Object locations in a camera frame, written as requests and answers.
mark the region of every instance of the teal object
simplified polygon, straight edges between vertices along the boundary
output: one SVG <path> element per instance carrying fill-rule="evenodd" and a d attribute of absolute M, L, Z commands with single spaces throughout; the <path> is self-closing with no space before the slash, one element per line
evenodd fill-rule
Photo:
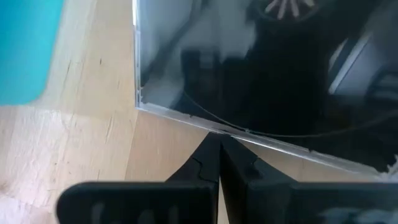
<path fill-rule="evenodd" d="M 63 0 L 0 0 L 0 105 L 43 92 Z"/>

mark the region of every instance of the black plastic part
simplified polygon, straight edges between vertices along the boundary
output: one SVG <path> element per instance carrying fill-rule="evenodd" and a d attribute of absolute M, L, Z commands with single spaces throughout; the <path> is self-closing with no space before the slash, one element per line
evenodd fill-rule
<path fill-rule="evenodd" d="M 57 216 L 61 224 L 217 223 L 220 175 L 231 224 L 398 223 L 397 184 L 298 183 L 218 134 L 166 182 L 69 188 Z"/>
<path fill-rule="evenodd" d="M 58 200 L 61 224 L 216 223 L 220 140 L 209 134 L 163 183 L 84 183 Z"/>
<path fill-rule="evenodd" d="M 230 224 L 285 223 L 289 184 L 295 180 L 224 137 L 221 184 Z"/>

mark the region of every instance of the wooden table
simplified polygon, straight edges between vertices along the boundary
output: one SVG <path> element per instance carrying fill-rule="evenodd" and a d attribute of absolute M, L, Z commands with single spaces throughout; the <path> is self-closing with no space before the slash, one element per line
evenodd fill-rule
<path fill-rule="evenodd" d="M 206 136 L 134 108 L 133 42 L 131 0 L 65 0 L 46 90 L 0 107 L 0 223 L 56 223 L 77 182 L 165 180 Z M 246 145 L 297 180 L 362 180 Z"/>

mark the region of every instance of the cd case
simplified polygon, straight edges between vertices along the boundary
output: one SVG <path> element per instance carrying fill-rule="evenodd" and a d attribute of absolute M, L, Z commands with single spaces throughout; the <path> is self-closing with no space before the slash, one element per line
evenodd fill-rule
<path fill-rule="evenodd" d="M 398 2 L 133 0 L 133 23 L 140 110 L 398 176 Z"/>

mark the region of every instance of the wood grain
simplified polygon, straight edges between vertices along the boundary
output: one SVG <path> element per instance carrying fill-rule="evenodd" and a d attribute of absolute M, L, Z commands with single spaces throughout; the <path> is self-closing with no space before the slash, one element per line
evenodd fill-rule
<path fill-rule="evenodd" d="M 131 9 L 130 0 L 65 0 L 43 95 L 0 107 L 0 223 L 56 223 L 59 195 L 79 182 L 165 180 L 206 136 L 134 109 Z M 351 180 L 245 144 L 295 179 Z"/>

